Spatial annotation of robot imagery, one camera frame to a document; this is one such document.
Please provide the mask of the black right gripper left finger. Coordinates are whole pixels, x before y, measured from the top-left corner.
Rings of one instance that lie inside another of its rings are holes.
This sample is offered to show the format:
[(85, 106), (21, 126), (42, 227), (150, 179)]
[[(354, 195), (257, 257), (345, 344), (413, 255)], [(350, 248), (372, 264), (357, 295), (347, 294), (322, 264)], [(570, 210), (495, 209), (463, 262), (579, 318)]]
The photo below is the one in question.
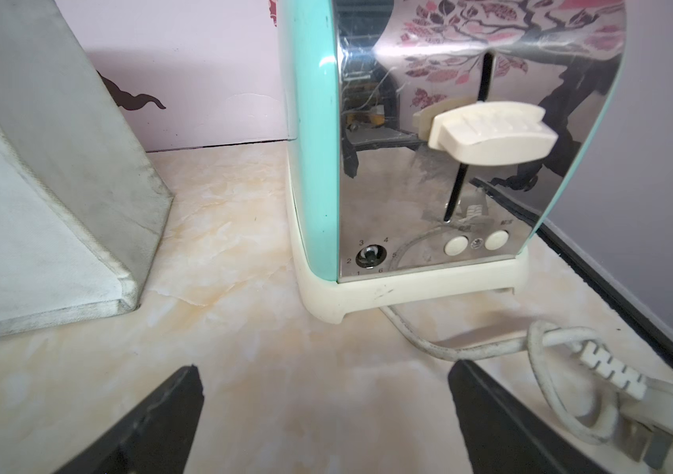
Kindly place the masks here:
[(198, 367), (185, 365), (59, 473), (182, 473), (204, 404)]

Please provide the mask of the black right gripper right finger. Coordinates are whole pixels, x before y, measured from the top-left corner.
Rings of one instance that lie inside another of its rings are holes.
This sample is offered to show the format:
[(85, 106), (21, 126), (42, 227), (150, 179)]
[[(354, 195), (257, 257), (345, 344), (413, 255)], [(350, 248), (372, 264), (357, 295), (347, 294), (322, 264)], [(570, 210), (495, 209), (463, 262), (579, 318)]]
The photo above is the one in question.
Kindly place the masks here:
[(473, 361), (448, 383), (474, 473), (602, 473)]

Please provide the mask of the white canvas shopping bag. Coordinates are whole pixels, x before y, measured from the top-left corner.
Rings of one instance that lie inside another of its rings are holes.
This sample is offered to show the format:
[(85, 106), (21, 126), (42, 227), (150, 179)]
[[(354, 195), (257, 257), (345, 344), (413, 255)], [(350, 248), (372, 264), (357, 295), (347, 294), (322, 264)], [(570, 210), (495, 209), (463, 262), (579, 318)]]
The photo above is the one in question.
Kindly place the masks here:
[(52, 1), (0, 1), (0, 337), (139, 307), (172, 193)]

